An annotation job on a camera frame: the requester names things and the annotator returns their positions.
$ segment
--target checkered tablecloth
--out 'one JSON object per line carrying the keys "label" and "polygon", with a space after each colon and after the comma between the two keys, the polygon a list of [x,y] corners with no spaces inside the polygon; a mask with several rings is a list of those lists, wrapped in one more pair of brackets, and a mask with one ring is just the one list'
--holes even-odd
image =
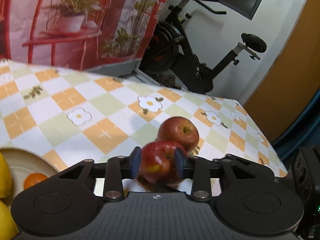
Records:
{"label": "checkered tablecloth", "polygon": [[[200,149],[193,154],[213,159],[231,153],[268,165],[276,176],[286,174],[235,100],[60,67],[0,63],[0,147],[34,152],[59,170],[87,158],[105,162],[129,155],[135,146],[153,141],[160,124],[175,115],[199,130]],[[213,181],[215,194],[218,187]]]}

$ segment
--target yellow lemon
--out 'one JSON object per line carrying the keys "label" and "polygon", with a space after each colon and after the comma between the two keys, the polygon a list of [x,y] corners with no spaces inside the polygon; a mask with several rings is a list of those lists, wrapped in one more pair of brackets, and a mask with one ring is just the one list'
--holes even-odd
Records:
{"label": "yellow lemon", "polygon": [[12,177],[7,162],[0,152],[0,198],[9,197],[12,189]]}
{"label": "yellow lemon", "polygon": [[9,208],[0,201],[0,239],[11,240],[18,233]]}

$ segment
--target red apple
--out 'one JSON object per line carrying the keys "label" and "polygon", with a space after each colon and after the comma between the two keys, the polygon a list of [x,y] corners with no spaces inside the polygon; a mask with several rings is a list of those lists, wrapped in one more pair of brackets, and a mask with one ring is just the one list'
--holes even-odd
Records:
{"label": "red apple", "polygon": [[190,120],[182,116],[174,116],[160,125],[157,139],[180,143],[187,153],[190,153],[199,143],[199,132]]}
{"label": "red apple", "polygon": [[141,149],[141,163],[139,171],[150,183],[165,183],[169,186],[178,185],[181,180],[177,174],[174,163],[174,151],[181,148],[183,154],[188,156],[185,149],[177,142],[156,141],[145,145]]}

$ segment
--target plate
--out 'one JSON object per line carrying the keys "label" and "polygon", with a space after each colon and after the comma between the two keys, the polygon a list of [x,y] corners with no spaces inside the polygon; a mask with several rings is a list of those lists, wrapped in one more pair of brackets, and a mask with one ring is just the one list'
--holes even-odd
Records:
{"label": "plate", "polygon": [[23,182],[29,174],[42,173],[51,177],[59,172],[55,166],[37,154],[17,148],[0,148],[0,152],[9,165],[13,180],[12,194],[1,199],[7,206],[10,206],[13,198],[23,191]]}

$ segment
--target orange door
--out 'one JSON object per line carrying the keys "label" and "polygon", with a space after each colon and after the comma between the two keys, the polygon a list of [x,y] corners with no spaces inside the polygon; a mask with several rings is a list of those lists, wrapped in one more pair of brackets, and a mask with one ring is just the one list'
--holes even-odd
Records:
{"label": "orange door", "polygon": [[320,85],[320,0],[307,0],[283,52],[244,108],[270,142],[299,116]]}

